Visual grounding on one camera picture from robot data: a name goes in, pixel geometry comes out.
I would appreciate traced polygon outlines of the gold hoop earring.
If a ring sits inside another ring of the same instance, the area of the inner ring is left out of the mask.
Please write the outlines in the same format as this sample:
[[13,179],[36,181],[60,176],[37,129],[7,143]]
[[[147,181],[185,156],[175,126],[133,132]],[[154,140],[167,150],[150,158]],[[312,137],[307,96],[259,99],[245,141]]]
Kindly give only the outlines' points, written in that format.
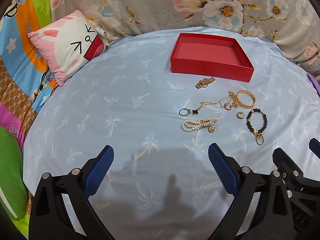
[[246,115],[245,115],[244,112],[239,111],[239,112],[236,114],[236,116],[237,116],[238,119],[244,119]]

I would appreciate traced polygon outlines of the gold woven bangle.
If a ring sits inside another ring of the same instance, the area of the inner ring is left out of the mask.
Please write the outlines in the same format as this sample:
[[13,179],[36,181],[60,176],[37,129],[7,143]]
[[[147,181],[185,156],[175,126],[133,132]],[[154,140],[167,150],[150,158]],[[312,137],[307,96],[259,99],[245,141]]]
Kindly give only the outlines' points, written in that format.
[[244,89],[235,92],[231,97],[233,101],[232,106],[234,108],[252,109],[257,102],[255,95]]

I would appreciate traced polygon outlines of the silver hoop earring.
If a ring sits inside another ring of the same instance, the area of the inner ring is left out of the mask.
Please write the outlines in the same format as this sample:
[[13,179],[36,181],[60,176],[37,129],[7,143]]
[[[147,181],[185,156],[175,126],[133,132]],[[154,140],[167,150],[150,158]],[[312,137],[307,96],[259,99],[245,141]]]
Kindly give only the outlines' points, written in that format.
[[230,111],[232,109],[232,105],[230,105],[229,103],[225,103],[223,105],[224,109],[227,110],[227,111]]

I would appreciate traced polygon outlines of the red open jewelry box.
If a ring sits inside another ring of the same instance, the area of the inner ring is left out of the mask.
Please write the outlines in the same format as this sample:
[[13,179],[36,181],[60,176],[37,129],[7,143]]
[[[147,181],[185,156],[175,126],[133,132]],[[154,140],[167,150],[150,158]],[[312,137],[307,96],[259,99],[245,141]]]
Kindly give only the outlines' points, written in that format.
[[173,73],[221,77],[249,82],[254,67],[231,37],[181,33],[170,57]]

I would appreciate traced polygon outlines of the green cushion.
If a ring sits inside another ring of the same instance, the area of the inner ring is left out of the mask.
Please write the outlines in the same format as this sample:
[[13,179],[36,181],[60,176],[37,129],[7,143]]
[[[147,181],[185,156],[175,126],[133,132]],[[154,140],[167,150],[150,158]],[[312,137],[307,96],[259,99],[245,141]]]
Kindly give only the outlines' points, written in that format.
[[25,215],[28,191],[23,183],[22,154],[16,139],[1,127],[1,204],[11,220]]

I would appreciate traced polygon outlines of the purple object at edge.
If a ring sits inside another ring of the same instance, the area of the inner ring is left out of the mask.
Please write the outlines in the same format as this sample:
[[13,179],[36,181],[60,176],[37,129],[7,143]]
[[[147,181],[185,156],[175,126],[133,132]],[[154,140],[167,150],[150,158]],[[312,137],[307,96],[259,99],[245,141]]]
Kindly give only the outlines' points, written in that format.
[[310,74],[308,73],[308,79],[312,83],[313,87],[317,91],[317,94],[320,96],[320,84],[319,82]]

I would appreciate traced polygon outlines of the light blue palm-print cloth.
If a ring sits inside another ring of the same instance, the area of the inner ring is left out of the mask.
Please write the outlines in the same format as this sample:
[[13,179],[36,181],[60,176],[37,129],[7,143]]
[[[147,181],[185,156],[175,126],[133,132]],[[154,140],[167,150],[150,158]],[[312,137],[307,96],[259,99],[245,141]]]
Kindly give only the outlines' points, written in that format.
[[[282,148],[306,177],[319,179],[309,150],[319,138],[319,96],[307,73],[269,40],[187,32],[235,38],[254,66],[251,80],[197,89],[198,75],[172,73],[178,29],[113,42],[57,88],[33,122],[23,145],[31,193],[45,172],[65,175],[110,145],[114,161],[89,200],[116,239],[207,239],[233,200],[208,159],[210,144],[264,174]],[[255,95],[254,108],[225,110],[242,89]]]

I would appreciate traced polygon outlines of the grey floral blanket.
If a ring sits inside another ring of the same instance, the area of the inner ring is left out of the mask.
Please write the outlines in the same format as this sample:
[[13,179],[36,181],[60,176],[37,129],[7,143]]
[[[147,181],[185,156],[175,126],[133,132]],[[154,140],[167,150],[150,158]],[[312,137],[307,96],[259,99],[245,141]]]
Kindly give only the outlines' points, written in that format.
[[266,38],[319,78],[319,16],[309,0],[50,0],[50,6],[53,20],[81,10],[105,43],[191,26]]

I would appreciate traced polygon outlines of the colourful patchwork quilt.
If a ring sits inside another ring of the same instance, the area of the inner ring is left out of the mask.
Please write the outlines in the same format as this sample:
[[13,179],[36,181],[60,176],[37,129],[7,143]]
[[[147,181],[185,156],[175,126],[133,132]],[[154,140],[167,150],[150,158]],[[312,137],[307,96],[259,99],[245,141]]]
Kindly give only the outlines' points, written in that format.
[[[31,125],[57,86],[47,62],[28,38],[51,21],[49,0],[12,0],[1,18],[1,127],[16,139],[21,151]],[[11,220],[1,204],[1,239],[28,238],[32,198],[28,191],[25,215],[19,220]]]

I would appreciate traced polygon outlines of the pink white bunny pillow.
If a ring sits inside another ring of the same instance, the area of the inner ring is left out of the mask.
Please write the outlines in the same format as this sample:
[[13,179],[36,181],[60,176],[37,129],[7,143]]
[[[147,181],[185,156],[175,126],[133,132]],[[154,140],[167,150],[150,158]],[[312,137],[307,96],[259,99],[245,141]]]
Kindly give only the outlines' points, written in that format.
[[80,10],[28,34],[59,86],[105,51],[106,46]]

